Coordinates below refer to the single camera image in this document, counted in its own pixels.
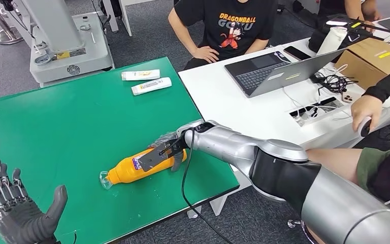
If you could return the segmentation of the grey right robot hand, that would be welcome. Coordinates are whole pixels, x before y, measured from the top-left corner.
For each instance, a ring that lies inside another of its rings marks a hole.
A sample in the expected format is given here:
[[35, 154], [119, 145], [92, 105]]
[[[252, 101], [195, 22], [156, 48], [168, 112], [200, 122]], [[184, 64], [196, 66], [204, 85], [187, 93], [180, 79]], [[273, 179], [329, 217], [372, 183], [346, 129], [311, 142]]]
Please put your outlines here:
[[171, 171], [176, 172], [187, 158], [184, 145], [177, 132], [167, 132], [154, 140], [147, 148], [161, 147], [161, 150], [169, 148], [164, 154], [167, 155], [167, 159], [174, 159]]

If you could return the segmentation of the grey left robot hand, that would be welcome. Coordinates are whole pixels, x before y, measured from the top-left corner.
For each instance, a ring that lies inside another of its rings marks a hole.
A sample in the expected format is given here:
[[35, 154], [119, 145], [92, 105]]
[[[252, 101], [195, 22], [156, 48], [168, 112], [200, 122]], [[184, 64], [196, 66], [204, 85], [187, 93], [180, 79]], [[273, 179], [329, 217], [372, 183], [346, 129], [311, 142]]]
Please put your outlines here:
[[5, 243], [59, 243], [55, 236], [59, 220], [68, 201], [64, 185], [55, 188], [53, 201], [42, 212], [29, 196], [20, 177], [21, 170], [7, 174], [0, 160], [0, 237]]

